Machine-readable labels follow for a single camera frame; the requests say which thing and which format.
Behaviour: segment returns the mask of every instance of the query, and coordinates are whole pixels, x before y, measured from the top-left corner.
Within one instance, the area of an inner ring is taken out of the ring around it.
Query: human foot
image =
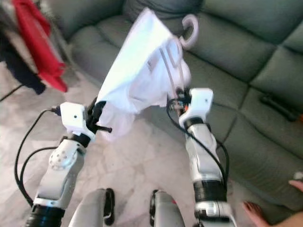
[[[288,183],[303,192],[303,182],[302,181],[289,181]]]
[[[260,206],[252,202],[243,202],[242,206],[245,212],[247,213],[248,217],[257,227],[270,226],[263,218]]]

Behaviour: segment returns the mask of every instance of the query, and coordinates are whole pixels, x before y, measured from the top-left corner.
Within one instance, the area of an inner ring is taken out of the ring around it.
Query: marble floor
[[[30,56],[20,44],[24,58]],[[20,227],[27,218],[30,207],[22,197],[14,180],[13,166],[20,142],[38,114],[64,101],[89,104],[98,88],[69,71],[63,78],[69,91],[61,93],[52,88],[37,96],[33,90],[20,88],[0,103],[0,226]],[[18,82],[0,63],[0,96],[16,87]],[[56,146],[65,130],[61,119],[45,114],[28,137],[20,160],[19,170],[25,158],[35,149]],[[34,197],[43,176],[50,151],[43,151],[29,161],[25,172],[25,187]],[[185,224],[194,224],[194,192],[189,177],[189,163],[184,145],[142,117],[134,123],[126,136],[113,143],[99,135],[88,147],[84,167],[79,174],[75,192],[65,213],[62,226],[67,227],[77,205],[89,192],[97,188],[111,187],[116,192],[115,227],[149,226],[149,197],[153,189],[169,192],[176,200]],[[228,198],[240,227],[253,227],[235,197],[240,185],[229,182]]]

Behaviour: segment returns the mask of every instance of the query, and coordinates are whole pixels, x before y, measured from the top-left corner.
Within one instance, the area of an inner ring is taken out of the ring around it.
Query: dark clothing
[[[38,95],[45,90],[45,84],[28,67],[8,38],[0,31],[0,62],[5,61],[8,70],[21,84],[32,88]]]

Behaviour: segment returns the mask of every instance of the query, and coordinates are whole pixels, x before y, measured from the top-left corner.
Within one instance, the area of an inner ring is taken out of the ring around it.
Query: white cloth
[[[167,95],[190,81],[179,40],[145,8],[133,24],[97,97],[106,101],[99,125],[111,127],[107,140],[126,134],[135,115],[151,106],[165,106]]]

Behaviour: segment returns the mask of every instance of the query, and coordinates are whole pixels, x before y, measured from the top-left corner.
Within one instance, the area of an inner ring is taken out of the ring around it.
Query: red garment
[[[60,76],[65,64],[58,60],[49,42],[51,27],[32,0],[12,0],[21,35],[34,59],[39,77],[62,92],[67,91]]]

